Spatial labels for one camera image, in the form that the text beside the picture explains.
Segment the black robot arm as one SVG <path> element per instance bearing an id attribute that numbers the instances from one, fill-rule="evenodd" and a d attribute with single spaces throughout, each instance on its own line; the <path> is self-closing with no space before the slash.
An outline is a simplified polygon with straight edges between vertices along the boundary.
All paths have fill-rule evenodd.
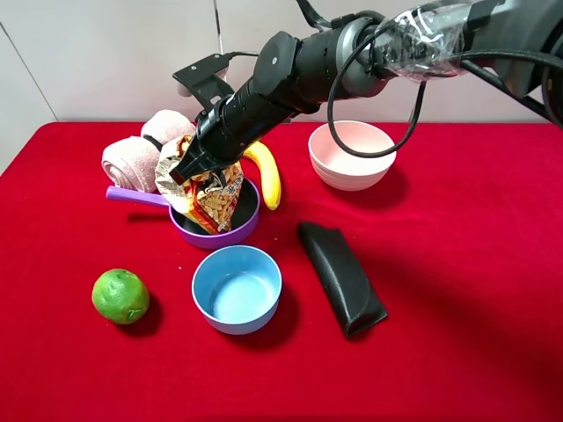
<path id="1" fill-rule="evenodd" d="M 239 160 L 261 136 L 339 99 L 376 96 L 394 77 L 425 84 L 467 71 L 534 113 L 562 121 L 559 1 L 435 1 L 387 18 L 361 11 L 321 18 L 303 1 L 314 34 L 280 32 L 233 90 L 220 74 L 230 55 L 211 55 L 175 80 L 201 104 L 196 133 L 171 169 L 182 184 Z"/>

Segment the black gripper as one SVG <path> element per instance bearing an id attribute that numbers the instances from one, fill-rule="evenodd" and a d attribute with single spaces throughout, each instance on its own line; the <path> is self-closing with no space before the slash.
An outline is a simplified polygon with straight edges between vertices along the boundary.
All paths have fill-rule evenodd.
<path id="1" fill-rule="evenodd" d="M 196 136 L 170 176 L 177 184 L 208 171 L 220 171 L 240 159 L 261 136 L 285 120 L 310 114 L 320 105 L 307 102 L 295 89 L 281 100 L 259 94 L 249 79 L 237 92 L 197 119 Z"/>

